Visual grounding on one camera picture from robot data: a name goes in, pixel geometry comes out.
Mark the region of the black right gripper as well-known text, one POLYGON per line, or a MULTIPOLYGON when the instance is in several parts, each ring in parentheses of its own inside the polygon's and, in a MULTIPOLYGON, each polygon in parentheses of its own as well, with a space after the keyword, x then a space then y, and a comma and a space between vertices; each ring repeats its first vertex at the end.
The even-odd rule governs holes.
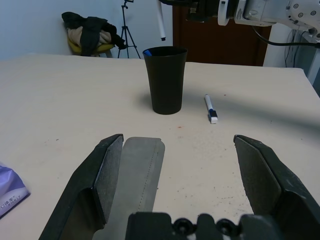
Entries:
POLYGON ((159 0, 169 6, 190 6, 186 16, 187 21, 207 22, 218 16, 219 0, 159 0))

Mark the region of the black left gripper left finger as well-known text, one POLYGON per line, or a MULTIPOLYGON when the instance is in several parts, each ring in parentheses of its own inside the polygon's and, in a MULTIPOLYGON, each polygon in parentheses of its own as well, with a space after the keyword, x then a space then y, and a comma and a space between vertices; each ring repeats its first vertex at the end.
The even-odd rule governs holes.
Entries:
POLYGON ((108 222, 120 169, 124 136, 101 140, 71 175, 41 240, 91 240, 108 222))

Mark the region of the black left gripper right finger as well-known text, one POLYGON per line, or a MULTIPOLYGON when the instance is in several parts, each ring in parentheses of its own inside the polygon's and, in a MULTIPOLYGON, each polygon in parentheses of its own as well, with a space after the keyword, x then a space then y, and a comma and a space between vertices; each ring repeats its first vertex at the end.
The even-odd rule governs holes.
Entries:
POLYGON ((253 213, 271 217, 286 240, 318 240, 320 206, 298 176, 261 141, 235 135, 233 142, 253 213))

